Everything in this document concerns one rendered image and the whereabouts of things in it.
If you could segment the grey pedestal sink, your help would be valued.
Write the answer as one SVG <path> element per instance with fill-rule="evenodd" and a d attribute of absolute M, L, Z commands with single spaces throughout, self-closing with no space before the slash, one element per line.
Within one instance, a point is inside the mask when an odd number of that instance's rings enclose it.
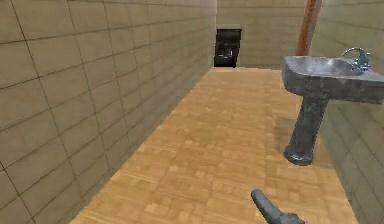
<path fill-rule="evenodd" d="M 330 100 L 382 104 L 384 76 L 360 71 L 351 59 L 287 56 L 281 77 L 284 88 L 302 96 L 301 108 L 284 157 L 299 166 L 310 165 L 314 145 Z"/>

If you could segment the silver sink faucet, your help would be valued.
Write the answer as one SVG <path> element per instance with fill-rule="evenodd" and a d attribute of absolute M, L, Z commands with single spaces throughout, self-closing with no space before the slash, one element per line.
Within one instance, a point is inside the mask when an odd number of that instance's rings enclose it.
<path fill-rule="evenodd" d="M 359 56 L 354 59 L 353 68 L 355 70 L 358 70 L 358 71 L 367 71 L 367 70 L 369 70 L 370 67 L 371 67 L 371 65 L 369 64 L 369 62 L 370 62 L 370 59 L 369 59 L 370 53 L 365 51 L 361 47 L 352 47 L 352 48 L 349 48 L 349 49 L 345 50 L 342 53 L 342 55 L 345 56 L 349 52 L 352 52 L 352 51 L 357 51 L 359 53 Z"/>

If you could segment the orange brown wooden post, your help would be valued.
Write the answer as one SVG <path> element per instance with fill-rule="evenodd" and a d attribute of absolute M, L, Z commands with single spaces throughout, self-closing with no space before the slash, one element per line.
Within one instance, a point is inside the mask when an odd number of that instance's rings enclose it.
<path fill-rule="evenodd" d="M 321 4 L 322 0 L 307 0 L 296 50 L 297 56 L 306 56 L 309 53 Z"/>

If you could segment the dark brown cabinet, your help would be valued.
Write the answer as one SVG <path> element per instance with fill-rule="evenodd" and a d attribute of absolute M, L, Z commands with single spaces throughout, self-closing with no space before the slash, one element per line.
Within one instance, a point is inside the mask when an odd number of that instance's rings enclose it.
<path fill-rule="evenodd" d="M 240 51 L 241 29 L 218 29 L 215 43 L 215 67 L 235 68 Z"/>

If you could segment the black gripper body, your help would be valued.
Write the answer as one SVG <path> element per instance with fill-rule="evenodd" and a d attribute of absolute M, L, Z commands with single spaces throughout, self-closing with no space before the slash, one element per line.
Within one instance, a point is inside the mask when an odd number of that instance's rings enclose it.
<path fill-rule="evenodd" d="M 295 213 L 283 213 L 276 219 L 275 224 L 306 224 L 306 223 Z"/>

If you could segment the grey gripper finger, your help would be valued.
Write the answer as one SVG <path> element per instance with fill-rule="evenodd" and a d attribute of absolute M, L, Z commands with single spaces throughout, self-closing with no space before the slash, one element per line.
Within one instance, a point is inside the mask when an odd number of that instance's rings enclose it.
<path fill-rule="evenodd" d="M 251 192 L 251 198 L 268 224 L 281 224 L 282 212 L 259 190 Z"/>

